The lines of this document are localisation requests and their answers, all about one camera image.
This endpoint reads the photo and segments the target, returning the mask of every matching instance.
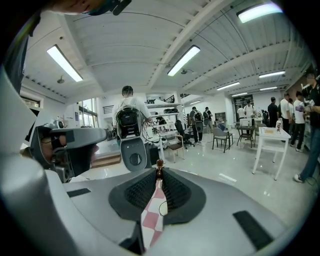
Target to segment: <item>black office chair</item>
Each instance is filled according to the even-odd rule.
[[[183,137],[183,144],[185,145],[185,149],[187,149],[187,145],[193,145],[194,147],[196,146],[194,143],[190,141],[191,136],[189,134],[185,134],[185,131],[182,127],[181,121],[177,120],[174,123],[174,126],[176,130],[178,131],[179,135]]]

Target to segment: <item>window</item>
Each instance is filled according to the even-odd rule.
[[[21,99],[27,106],[40,108],[40,101],[21,96]]]
[[[96,113],[96,99],[86,99],[79,103],[79,121],[81,126],[98,127],[98,114]]]

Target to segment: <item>white ceiling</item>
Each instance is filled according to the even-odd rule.
[[[234,82],[229,94],[295,83],[312,61],[282,13],[242,24],[237,12],[260,0],[132,0],[119,15],[41,15],[28,44],[25,76],[70,99],[120,92],[180,91],[212,95]],[[46,53],[57,44],[83,81],[74,82]],[[197,45],[201,51],[170,77],[170,66]],[[285,70],[284,76],[259,74]],[[57,80],[62,76],[65,83]]]

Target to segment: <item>reflective white floor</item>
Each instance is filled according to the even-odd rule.
[[[275,181],[274,177],[282,154],[279,153],[276,162],[273,163],[274,153],[262,151],[258,168],[255,174],[252,174],[258,145],[250,148],[248,141],[242,141],[237,146],[237,137],[239,136],[235,134],[234,144],[224,153],[220,142],[219,148],[215,144],[212,150],[213,136],[204,134],[202,144],[195,147],[189,146],[188,150],[184,150],[185,160],[181,158],[182,152],[180,151],[179,157],[176,157],[176,163],[173,163],[173,154],[169,156],[168,151],[165,150],[164,166],[190,171],[202,177],[235,186],[278,215],[287,226],[291,226],[308,212],[317,197],[316,184],[311,186],[306,182],[293,181],[294,174],[300,173],[303,169],[308,153],[299,153],[295,148],[288,147],[281,173],[278,180]],[[121,162],[106,168],[91,169],[82,176],[93,180],[123,175],[128,172]],[[319,171],[316,170],[314,177],[318,176]]]

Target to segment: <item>sneaker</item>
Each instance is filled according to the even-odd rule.
[[[294,180],[295,180],[296,182],[304,183],[304,182],[300,179],[300,175],[299,175],[299,174],[294,175],[293,178],[294,178]]]

